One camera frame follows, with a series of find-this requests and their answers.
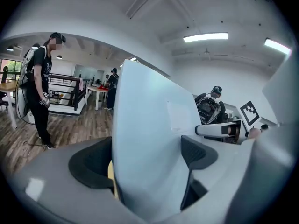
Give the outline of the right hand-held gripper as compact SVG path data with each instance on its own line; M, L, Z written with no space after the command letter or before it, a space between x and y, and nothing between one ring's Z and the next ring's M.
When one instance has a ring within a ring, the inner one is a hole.
M228 126L236 127L236 135L230 134L228 137L221 138L221 141L238 145L247 139L250 130L261 120L251 101L233 108L232 112L225 117ZM197 125L195 133L199 136L222 136L222 125Z

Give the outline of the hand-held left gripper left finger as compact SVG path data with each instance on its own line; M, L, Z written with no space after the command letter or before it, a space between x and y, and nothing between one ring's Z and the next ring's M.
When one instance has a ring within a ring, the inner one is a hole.
M146 224L114 196L111 137L44 151L8 180L41 224Z

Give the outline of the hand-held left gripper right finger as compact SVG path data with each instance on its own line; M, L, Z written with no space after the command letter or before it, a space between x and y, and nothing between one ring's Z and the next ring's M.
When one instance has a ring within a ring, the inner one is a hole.
M195 179L207 189L163 224L254 224L280 196L296 166L296 127L272 128L218 160Z

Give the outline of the dark backpack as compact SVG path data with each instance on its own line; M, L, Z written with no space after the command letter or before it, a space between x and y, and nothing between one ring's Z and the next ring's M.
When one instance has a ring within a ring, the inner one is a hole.
M205 96L197 103L200 120L203 125L208 125L214 122L221 112L221 106L215 98Z

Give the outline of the black metal railing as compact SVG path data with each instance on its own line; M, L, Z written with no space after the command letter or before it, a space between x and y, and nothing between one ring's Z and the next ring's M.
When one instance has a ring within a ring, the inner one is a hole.
M79 90L79 78L62 74L49 75L49 112L66 115L79 115L85 105L85 91L88 80L83 79L84 89Z

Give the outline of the long ceiling light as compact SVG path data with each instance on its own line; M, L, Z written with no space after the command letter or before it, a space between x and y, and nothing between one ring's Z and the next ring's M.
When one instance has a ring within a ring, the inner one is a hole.
M289 55L292 52L291 49L287 46L280 44L270 38L265 39L264 45L274 50L277 50L285 55Z
M196 41L206 41L206 40L228 40L228 33L220 32L220 33L199 34L199 35L186 36L183 39L185 42L196 42Z

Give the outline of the white backpack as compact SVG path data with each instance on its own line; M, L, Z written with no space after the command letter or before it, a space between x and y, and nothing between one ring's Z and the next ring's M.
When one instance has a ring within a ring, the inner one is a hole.
M25 118L29 111L36 121L45 121L48 118L48 109L40 105L40 93L36 87L36 80L34 78L34 71L40 66L38 70L41 76L42 91L49 92L49 73L52 67L51 57L48 56L48 49L46 46L41 46L38 49L28 50L26 53L23 65L21 67L21 74L16 88L16 106L19 118Z

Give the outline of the window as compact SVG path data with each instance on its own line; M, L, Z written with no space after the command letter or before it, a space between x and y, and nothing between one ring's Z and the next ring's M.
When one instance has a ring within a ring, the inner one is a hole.
M21 67L20 61L0 59L0 83L18 80Z

